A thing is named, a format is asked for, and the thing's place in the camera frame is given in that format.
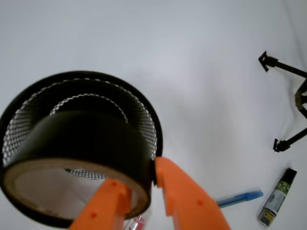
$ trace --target roll of black tape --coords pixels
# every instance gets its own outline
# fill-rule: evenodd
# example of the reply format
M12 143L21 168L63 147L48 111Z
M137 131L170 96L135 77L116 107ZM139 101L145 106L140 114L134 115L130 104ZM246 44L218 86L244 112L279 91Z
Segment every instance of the roll of black tape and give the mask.
M126 82L68 72L23 91L0 120L1 188L28 217L67 228L107 176L132 189L131 212L151 201L162 155L154 109Z

